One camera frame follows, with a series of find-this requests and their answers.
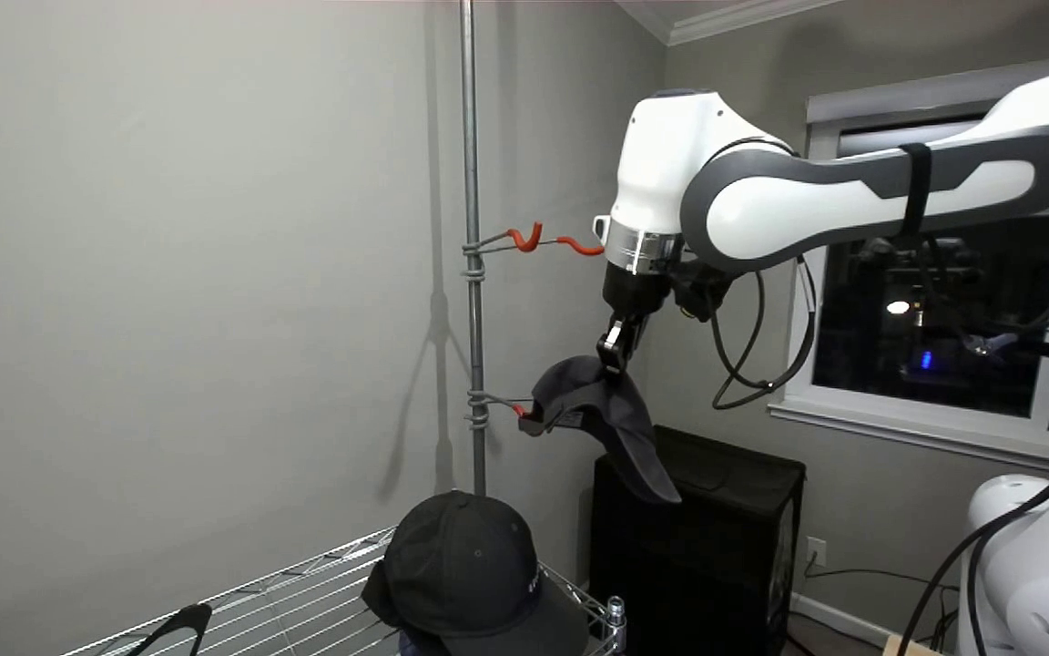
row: window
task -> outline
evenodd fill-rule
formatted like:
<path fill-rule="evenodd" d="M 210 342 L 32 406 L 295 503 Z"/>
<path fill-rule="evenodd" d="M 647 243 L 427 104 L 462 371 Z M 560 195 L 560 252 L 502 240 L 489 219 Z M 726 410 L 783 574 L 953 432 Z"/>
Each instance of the window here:
<path fill-rule="evenodd" d="M 1019 84 L 1012 76 L 1039 76 L 1039 71 L 814 99 L 814 113 L 819 104 L 868 110 L 814 116 L 808 155 L 819 162 L 956 135 L 1001 89 Z M 849 240 L 812 252 L 812 275 L 814 353 L 772 412 L 943 449 L 1049 458 L 1049 331 L 1001 338 L 1049 309 L 1049 219 Z M 806 288 L 797 283 L 795 294 L 797 353 Z"/>

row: cap brim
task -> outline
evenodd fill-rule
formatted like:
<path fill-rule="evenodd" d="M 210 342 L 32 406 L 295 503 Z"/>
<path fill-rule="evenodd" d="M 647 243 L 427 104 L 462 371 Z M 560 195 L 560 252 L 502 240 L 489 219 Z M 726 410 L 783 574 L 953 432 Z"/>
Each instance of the cap brim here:
<path fill-rule="evenodd" d="M 588 626 L 582 608 L 544 575 L 540 598 L 497 635 L 443 637 L 449 656 L 582 656 Z"/>

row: electrical outlet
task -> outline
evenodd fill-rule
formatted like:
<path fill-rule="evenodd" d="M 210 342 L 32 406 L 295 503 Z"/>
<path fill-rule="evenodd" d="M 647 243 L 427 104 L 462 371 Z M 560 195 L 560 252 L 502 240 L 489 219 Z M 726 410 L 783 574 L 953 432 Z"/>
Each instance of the electrical outlet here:
<path fill-rule="evenodd" d="M 826 539 L 822 535 L 806 539 L 806 569 L 826 569 Z"/>

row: black baseball cap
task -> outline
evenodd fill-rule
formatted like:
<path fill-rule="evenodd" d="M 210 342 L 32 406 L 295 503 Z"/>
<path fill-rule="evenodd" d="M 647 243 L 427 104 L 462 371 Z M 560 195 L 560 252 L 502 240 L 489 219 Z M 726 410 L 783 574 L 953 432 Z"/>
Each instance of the black baseball cap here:
<path fill-rule="evenodd" d="M 582 608 L 540 566 L 523 519 L 443 494 L 397 530 L 360 593 L 367 608 L 449 656 L 582 656 Z"/>

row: dark window glass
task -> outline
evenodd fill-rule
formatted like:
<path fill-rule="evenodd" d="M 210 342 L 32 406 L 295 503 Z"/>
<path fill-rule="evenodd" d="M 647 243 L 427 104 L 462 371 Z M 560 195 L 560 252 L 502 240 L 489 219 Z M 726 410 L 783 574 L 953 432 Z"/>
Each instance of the dark window glass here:
<path fill-rule="evenodd" d="M 1039 342 L 972 338 L 1049 305 L 1049 219 L 826 248 L 814 384 L 1030 416 Z"/>

